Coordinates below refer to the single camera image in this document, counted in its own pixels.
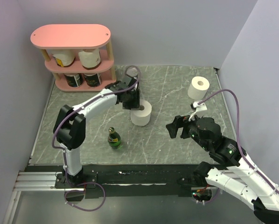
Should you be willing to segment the beige roll yellow label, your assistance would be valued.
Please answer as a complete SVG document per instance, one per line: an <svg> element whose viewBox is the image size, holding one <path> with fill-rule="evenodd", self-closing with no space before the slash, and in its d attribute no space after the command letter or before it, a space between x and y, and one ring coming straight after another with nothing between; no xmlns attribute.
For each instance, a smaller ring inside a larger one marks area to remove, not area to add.
<svg viewBox="0 0 279 224"><path fill-rule="evenodd" d="M69 67L75 60L75 55L70 49L53 49L51 54L60 67Z"/></svg>

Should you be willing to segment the beige paper roll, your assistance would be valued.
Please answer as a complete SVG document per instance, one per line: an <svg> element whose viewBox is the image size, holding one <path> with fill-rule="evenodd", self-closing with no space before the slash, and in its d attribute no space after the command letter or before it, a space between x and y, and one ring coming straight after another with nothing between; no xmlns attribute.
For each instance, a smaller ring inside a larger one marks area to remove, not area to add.
<svg viewBox="0 0 279 224"><path fill-rule="evenodd" d="M101 63L99 49L82 49L78 52L79 60L85 69L91 70Z"/></svg>

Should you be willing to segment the black label roll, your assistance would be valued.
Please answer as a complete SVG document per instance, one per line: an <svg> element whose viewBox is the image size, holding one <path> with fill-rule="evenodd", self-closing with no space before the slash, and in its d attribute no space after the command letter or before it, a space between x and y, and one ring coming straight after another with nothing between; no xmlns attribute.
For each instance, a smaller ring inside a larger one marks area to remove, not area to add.
<svg viewBox="0 0 279 224"><path fill-rule="evenodd" d="M102 83L100 73L84 73L84 78L89 87L97 87Z"/></svg>
<svg viewBox="0 0 279 224"><path fill-rule="evenodd" d="M77 88L83 84L81 73L64 73L64 77L70 87Z"/></svg>

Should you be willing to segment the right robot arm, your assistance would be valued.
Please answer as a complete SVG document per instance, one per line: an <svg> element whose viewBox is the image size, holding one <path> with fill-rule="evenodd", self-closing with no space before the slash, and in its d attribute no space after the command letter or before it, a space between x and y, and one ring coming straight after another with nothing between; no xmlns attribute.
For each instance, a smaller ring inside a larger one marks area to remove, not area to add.
<svg viewBox="0 0 279 224"><path fill-rule="evenodd" d="M170 138L192 138L210 158L225 169L236 174L237 181L207 162L201 162L194 170L191 181L197 186L212 185L239 199L264 224L279 224L279 187L273 188L267 183L267 178L259 174L258 167L253 162L247 162L250 157L237 142L222 135L221 127L213 118L194 116L175 116L172 123L166 125Z"/></svg>

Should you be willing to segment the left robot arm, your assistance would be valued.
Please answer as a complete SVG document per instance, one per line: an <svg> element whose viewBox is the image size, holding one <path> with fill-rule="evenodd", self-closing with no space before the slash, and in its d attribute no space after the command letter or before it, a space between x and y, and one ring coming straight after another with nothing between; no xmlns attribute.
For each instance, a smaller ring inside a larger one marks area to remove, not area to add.
<svg viewBox="0 0 279 224"><path fill-rule="evenodd" d="M51 145L63 154L63 175L71 187L79 187L83 182L80 146L86 137L86 122L119 103L127 110L140 107L138 77L126 75L83 103L72 107L64 105L60 109Z"/></svg>

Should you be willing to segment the white roll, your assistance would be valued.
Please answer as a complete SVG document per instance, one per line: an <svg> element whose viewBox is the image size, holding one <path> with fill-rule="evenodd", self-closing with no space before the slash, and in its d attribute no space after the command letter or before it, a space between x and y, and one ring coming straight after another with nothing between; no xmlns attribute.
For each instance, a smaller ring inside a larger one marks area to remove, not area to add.
<svg viewBox="0 0 279 224"><path fill-rule="evenodd" d="M136 126L145 126L149 123L152 112L151 104L141 99L140 109L132 109L130 112L131 122Z"/></svg>
<svg viewBox="0 0 279 224"><path fill-rule="evenodd" d="M188 88L188 96L193 100L202 100L210 87L209 81L204 77L193 77Z"/></svg>

